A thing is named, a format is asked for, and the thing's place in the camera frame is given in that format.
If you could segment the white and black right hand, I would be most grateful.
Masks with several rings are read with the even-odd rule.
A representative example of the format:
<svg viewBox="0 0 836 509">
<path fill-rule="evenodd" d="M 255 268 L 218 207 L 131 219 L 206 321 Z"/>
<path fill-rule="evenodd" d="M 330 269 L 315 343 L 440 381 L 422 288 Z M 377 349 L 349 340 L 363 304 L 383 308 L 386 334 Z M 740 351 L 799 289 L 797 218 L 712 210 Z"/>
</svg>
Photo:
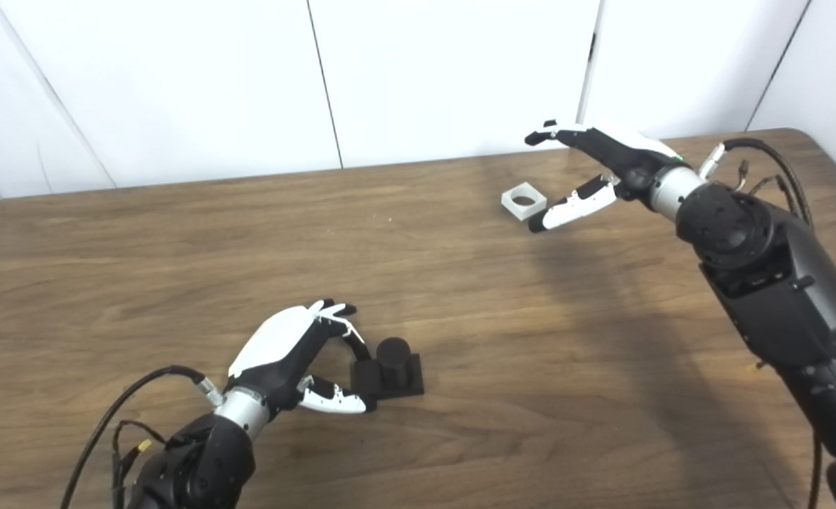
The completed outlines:
<svg viewBox="0 0 836 509">
<path fill-rule="evenodd" d="M 528 228 L 535 234 L 593 215 L 618 199 L 641 201 L 653 210 L 653 193 L 662 177 L 676 170 L 692 172 L 673 149 L 634 129 L 609 124 L 560 127 L 556 120 L 548 120 L 542 129 L 525 138 L 525 143 L 531 147 L 544 141 L 558 141 L 575 148 L 612 174 L 594 177 L 553 206 L 534 213 L 528 219 Z"/>
</svg>

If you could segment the white and black left hand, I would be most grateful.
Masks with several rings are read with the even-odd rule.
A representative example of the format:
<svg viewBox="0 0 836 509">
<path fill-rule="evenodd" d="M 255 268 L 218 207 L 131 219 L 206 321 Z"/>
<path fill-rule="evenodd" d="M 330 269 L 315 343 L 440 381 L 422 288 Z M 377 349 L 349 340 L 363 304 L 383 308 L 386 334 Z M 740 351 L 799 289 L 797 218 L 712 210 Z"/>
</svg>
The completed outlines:
<svg viewBox="0 0 836 509">
<path fill-rule="evenodd" d="M 280 310 L 256 329 L 228 367 L 227 389 L 257 394 L 269 420 L 297 406 L 334 414 L 376 411 L 374 399 L 308 373 L 333 338 L 343 339 L 358 361 L 369 360 L 366 342 L 348 320 L 354 313 L 353 304 L 332 299 Z"/>
</svg>

